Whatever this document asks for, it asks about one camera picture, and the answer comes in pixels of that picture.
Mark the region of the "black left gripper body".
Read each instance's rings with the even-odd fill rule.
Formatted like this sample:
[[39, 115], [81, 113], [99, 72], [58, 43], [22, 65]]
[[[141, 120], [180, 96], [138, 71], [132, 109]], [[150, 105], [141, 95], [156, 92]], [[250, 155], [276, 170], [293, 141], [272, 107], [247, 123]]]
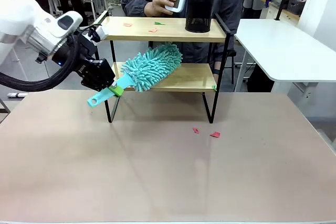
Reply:
[[96, 91], [111, 86], [115, 78], [115, 73], [106, 59], [80, 60], [74, 72], [82, 78], [83, 86]]

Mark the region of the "teal chenille duster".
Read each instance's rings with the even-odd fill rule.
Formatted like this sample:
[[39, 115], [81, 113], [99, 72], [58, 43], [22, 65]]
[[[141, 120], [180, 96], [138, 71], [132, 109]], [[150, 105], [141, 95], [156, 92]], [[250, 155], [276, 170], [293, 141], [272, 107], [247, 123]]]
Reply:
[[[179, 68], [181, 62], [182, 54], [177, 45], [167, 42], [155, 48], [149, 48], [133, 59], [128, 59], [121, 66], [122, 76], [115, 82], [124, 91], [127, 88], [133, 88], [136, 92], [148, 91]], [[114, 94], [107, 87], [87, 102], [94, 108], [113, 96]]]

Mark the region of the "black mesh pen cup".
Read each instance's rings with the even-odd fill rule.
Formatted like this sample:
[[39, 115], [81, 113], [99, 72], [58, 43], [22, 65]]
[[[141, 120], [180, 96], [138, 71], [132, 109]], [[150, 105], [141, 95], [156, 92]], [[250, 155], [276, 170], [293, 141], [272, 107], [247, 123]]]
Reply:
[[185, 29], [192, 33], [210, 31], [214, 0], [187, 0]]

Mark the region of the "person's right forearm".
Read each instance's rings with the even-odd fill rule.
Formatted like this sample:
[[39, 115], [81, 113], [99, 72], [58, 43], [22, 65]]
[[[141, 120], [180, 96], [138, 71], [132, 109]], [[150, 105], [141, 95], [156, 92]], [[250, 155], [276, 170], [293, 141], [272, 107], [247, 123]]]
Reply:
[[146, 17], [145, 7], [150, 2], [146, 0], [120, 0], [120, 3], [127, 17]]

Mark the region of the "person's right hand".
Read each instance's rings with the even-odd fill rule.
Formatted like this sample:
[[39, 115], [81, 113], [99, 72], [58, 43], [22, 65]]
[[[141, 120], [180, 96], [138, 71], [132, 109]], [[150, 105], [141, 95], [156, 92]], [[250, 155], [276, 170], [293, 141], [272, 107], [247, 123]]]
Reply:
[[160, 17], [162, 15], [172, 15], [173, 12], [165, 7], [173, 7], [176, 0], [152, 0], [144, 7], [146, 17]]

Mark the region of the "black chair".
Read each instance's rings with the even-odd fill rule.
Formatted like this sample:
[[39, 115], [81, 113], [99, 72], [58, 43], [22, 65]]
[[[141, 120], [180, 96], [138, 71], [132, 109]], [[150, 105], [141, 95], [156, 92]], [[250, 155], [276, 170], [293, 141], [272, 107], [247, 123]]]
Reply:
[[231, 76], [231, 84], [234, 84], [234, 69], [235, 69], [235, 62], [234, 62], [234, 58], [236, 57], [237, 52], [234, 49], [230, 49], [227, 52], [227, 59], [230, 58], [230, 66], [225, 66], [225, 69], [230, 69], [230, 76]]

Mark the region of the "white side table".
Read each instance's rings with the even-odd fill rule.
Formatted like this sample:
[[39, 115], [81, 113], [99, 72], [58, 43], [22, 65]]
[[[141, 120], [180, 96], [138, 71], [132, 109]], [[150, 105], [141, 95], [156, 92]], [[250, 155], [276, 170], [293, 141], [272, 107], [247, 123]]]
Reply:
[[290, 84], [336, 83], [336, 51], [296, 26], [274, 19], [241, 19], [236, 39], [245, 49], [239, 78], [252, 57], [248, 92], [287, 93]]

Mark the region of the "black storage basket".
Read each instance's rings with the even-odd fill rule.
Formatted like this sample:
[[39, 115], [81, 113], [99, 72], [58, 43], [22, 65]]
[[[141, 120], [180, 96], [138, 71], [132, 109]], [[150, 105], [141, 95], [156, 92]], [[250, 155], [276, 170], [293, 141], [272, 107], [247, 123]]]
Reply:
[[301, 15], [304, 9], [305, 2], [300, 2], [298, 0], [289, 0], [287, 11], [295, 15]]

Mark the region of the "wooden shelf with black frame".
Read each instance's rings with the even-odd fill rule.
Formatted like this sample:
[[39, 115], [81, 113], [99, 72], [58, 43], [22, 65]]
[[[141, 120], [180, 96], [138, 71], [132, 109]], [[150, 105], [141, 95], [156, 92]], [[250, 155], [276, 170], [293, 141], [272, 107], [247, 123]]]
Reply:
[[[165, 25], [155, 25], [154, 22], [161, 22]], [[131, 27], [124, 27], [123, 23], [132, 24]], [[226, 58], [227, 48], [231, 32], [216, 15], [211, 20], [210, 31], [207, 33], [192, 33], [185, 29], [184, 18], [148, 18], [148, 17], [106, 17], [101, 25], [107, 30], [106, 39], [110, 42], [120, 41], [148, 41], [153, 42], [206, 42], [208, 43], [207, 61], [214, 56], [213, 44], [224, 43], [223, 52], [220, 53], [219, 77], [222, 77]], [[155, 33], [148, 30], [157, 28]], [[207, 63], [184, 63], [177, 68], [170, 76], [152, 87], [153, 91], [162, 92], [197, 92], [205, 94], [214, 92], [215, 97], [212, 107], [205, 105], [207, 117], [210, 123], [214, 122], [220, 81], [215, 81], [209, 62]]]

